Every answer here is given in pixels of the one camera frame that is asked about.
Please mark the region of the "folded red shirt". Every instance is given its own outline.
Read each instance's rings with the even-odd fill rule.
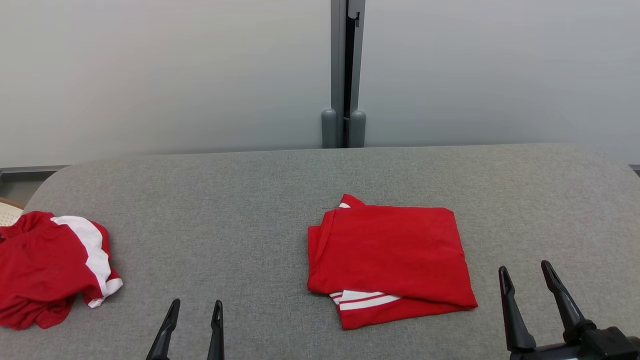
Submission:
[[[477,307],[453,212],[366,206],[345,195],[308,229],[310,291],[343,329]]]
[[[0,326],[57,325],[78,293],[100,306],[122,286],[110,256],[106,229],[85,218],[34,211],[0,227]]]

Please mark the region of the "gray fabric surface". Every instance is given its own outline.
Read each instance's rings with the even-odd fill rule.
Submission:
[[[307,292],[306,231],[351,193],[456,214],[479,308],[342,331]],[[153,156],[65,168],[28,210],[111,233],[124,287],[60,325],[0,329],[2,359],[143,359],[175,297],[170,358],[205,359],[214,301],[227,359],[507,359],[506,265],[539,344],[562,325],[540,261],[583,313],[640,335],[640,179],[576,145],[497,145]]]

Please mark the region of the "fabric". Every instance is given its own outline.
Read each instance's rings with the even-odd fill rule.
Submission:
[[[109,254],[106,229],[81,217],[34,211],[0,227],[0,326],[58,325],[79,292],[100,306],[122,286]]]
[[[479,307],[340,328],[310,293],[307,226],[343,193],[367,204],[456,214]],[[322,149],[145,156],[73,165],[26,211],[109,230],[126,282],[98,311],[76,301],[46,331],[0,328],[2,360],[144,359],[181,300],[170,358],[203,358],[216,299],[228,360],[508,359],[498,267],[506,265],[540,345],[562,322],[540,272],[551,261],[584,315],[640,334],[640,179],[576,145]]]
[[[345,194],[309,227],[308,257],[308,289],[330,294],[345,330],[477,307],[445,208],[366,206]]]

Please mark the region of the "white stripe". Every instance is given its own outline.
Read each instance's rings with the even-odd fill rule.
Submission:
[[[118,291],[118,289],[122,287],[122,279],[111,279],[107,281],[105,285],[107,288],[107,293],[109,293],[109,295],[112,295],[114,292]],[[99,299],[93,299],[89,301],[89,304],[87,305],[89,305],[89,307],[91,308],[96,308],[102,305],[102,302],[104,301],[104,299],[109,295],[106,295],[105,297],[101,297]]]
[[[381,293],[380,291],[376,291],[374,293],[365,293],[362,291],[344,290],[344,292],[342,293],[342,299],[340,301],[366,299],[367,297],[384,294],[385,293]]]
[[[69,226],[84,245],[87,253],[84,264],[94,274],[102,293],[102,298],[93,299],[89,302],[89,306],[100,306],[104,298],[118,291],[122,286],[121,279],[112,279],[107,282],[111,275],[111,267],[109,266],[109,256],[102,249],[102,234],[95,225],[85,218],[65,216],[51,218],[51,221],[58,225]]]
[[[382,304],[387,304],[392,301],[399,300],[400,297],[394,295],[387,295],[383,297],[376,297],[375,299],[363,300],[358,302],[341,302],[340,310],[354,310],[354,309],[364,309],[365,307],[378,306]]]
[[[340,304],[340,299],[342,298],[342,292],[339,291],[337,293],[331,293],[329,294],[329,296],[331,297],[331,299],[333,300],[333,302],[337,305]]]

